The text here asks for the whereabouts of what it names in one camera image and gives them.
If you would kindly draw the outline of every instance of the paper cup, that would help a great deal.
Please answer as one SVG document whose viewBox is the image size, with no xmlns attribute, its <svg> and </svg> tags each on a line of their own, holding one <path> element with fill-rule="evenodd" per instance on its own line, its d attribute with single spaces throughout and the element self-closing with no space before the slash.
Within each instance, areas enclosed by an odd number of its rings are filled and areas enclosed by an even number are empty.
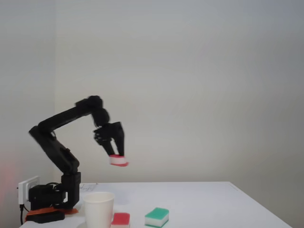
<svg viewBox="0 0 304 228">
<path fill-rule="evenodd" d="M 83 197 L 87 228 L 110 228 L 115 195 L 93 192 Z"/>
</svg>

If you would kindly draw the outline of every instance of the electrical outlet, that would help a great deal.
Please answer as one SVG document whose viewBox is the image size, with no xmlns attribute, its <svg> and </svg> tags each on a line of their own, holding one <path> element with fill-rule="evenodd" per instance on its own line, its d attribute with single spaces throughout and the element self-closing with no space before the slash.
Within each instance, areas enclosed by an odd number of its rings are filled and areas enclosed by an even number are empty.
<svg viewBox="0 0 304 228">
<path fill-rule="evenodd" d="M 29 189 L 40 184 L 40 177 L 36 176 L 27 179 L 18 184 L 18 202 L 19 204 L 25 204 L 29 200 Z"/>
</svg>

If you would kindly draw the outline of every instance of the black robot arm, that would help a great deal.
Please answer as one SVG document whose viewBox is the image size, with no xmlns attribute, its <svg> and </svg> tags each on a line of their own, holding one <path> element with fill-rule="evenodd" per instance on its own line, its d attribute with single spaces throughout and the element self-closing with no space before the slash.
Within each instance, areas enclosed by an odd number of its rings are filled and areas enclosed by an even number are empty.
<svg viewBox="0 0 304 228">
<path fill-rule="evenodd" d="M 71 151 L 63 146 L 53 133 L 57 128 L 66 125 L 82 116 L 91 114 L 97 129 L 94 139 L 103 146 L 107 154 L 113 155 L 111 146 L 113 138 L 120 156 L 124 156 L 124 131 L 120 122 L 109 123 L 108 112 L 103 108 L 99 96 L 90 96 L 76 103 L 75 107 L 54 115 L 34 126 L 30 135 L 37 141 L 49 159 L 63 172 L 61 184 L 38 185 L 30 189 L 29 201 L 31 210 L 54 206 L 59 209 L 72 209 L 79 201 L 79 184 L 81 175 L 78 172 L 79 161 Z M 68 193 L 67 202 L 63 202 Z"/>
</svg>

